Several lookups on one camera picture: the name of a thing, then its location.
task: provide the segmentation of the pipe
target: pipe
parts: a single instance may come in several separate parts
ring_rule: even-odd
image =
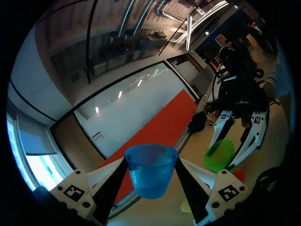
[[[142,27],[142,24],[144,23],[149,11],[153,8],[155,2],[156,2],[156,0],[149,0],[148,4],[146,5],[143,13],[140,16],[138,23],[134,29],[133,36],[136,36],[139,33],[139,31]]]
[[[187,23],[185,19],[183,19],[182,17],[178,17],[172,13],[169,12],[164,12],[164,10],[166,9],[166,7],[168,6],[168,4],[170,3],[170,0],[162,0],[159,4],[158,7],[156,9],[156,13],[159,16],[162,17],[167,17],[168,19],[180,22],[180,23]]]
[[[123,33],[125,31],[125,26],[127,25],[129,18],[131,16],[133,9],[137,2],[138,2],[138,0],[129,0],[129,3],[127,5],[127,10],[125,11],[125,13],[122,17],[122,22],[121,22],[120,28],[118,30],[118,37],[123,36]]]

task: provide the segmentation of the white wall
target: white wall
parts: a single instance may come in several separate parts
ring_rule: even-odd
[[[134,89],[122,94],[121,98],[111,101],[107,107],[99,109],[98,114],[96,114],[95,108],[92,109],[94,116],[88,120],[83,120],[83,117],[78,117],[78,113],[76,113],[80,124],[91,140],[96,133],[102,133],[103,138],[93,142],[105,157],[116,152],[182,89],[185,89],[190,95],[184,83],[171,70],[159,74],[164,68],[165,65],[162,63],[147,69],[153,71],[158,69],[158,75],[155,78],[154,74],[151,74],[148,79],[143,78],[139,87],[137,87],[138,83],[135,83]],[[139,78],[148,73],[149,71],[142,71],[135,76],[139,81]],[[127,89],[127,85],[126,79],[116,84],[120,91],[122,88]],[[114,86],[100,93],[99,96],[106,95],[105,92],[111,92],[111,90],[118,96],[119,92]]]
[[[48,116],[57,120],[71,108],[44,69],[36,48],[35,27],[30,30],[19,50],[11,78],[21,95]],[[32,118],[48,126],[54,123],[27,105],[11,85],[8,96],[16,107]]]

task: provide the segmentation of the black cable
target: black cable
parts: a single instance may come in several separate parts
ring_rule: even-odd
[[[93,16],[94,16],[94,12],[95,12],[95,9],[96,9],[97,2],[98,2],[98,0],[94,0],[93,6],[91,8],[89,22],[88,22],[88,29],[87,29],[87,38],[86,38],[86,66],[87,66],[88,84],[91,84],[90,68],[89,68],[90,33],[91,33],[92,20],[93,20]]]
[[[215,101],[215,98],[214,98],[214,83],[215,83],[216,78],[217,78],[217,74],[214,76],[213,83],[212,83],[212,99],[213,99],[213,101]]]
[[[269,98],[271,101],[273,101],[273,103],[269,104],[269,106],[272,106],[273,104],[277,104],[278,106],[281,106],[280,102],[277,102],[276,100],[274,100],[273,98]]]

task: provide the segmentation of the wooden floor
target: wooden floor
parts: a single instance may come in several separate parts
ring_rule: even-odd
[[[255,49],[253,52],[260,54],[261,50]],[[270,60],[265,63],[261,62],[261,64],[265,64],[263,70],[268,73],[274,63]],[[241,121],[238,119],[226,136],[227,139],[233,141],[235,149],[237,149],[240,145],[240,137],[243,130]],[[193,134],[180,153],[180,156],[204,167],[203,157],[208,149],[213,132],[214,127],[205,127],[203,131]],[[271,106],[270,123],[261,149],[254,150],[251,155],[238,166],[239,169],[242,169],[245,172],[246,186],[252,188],[255,180],[261,172],[281,163],[288,138],[287,121],[283,109],[281,106],[279,107],[274,104]],[[166,193],[161,198],[155,200],[146,200],[141,198],[129,209],[110,220],[108,225],[192,226],[192,214],[184,213],[180,210],[180,205],[184,199],[185,194],[178,176],[174,171],[170,185]]]

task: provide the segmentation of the ceiling light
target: ceiling light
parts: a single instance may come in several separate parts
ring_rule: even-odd
[[[202,16],[197,22],[195,22],[192,25],[192,29],[191,32],[193,32],[197,26],[199,26],[203,21],[205,21],[208,17],[210,17],[212,14],[214,14],[215,12],[217,12],[218,10],[222,9],[223,7],[229,5],[228,2],[226,1],[221,1],[218,4],[216,4],[213,8],[211,8],[208,12],[206,12],[204,14],[204,16]],[[184,38],[187,37],[187,31],[185,31],[184,34],[182,34],[178,39],[177,39],[177,43],[180,43]]]
[[[156,73],[155,73],[154,77],[156,76],[157,72],[158,72],[158,69],[156,70]]]
[[[140,86],[141,82],[142,82],[142,79],[139,81],[139,83],[138,83],[138,85],[137,85],[137,86]]]
[[[187,15],[187,40],[186,40],[187,51],[189,51],[191,28],[192,28],[192,16]]]

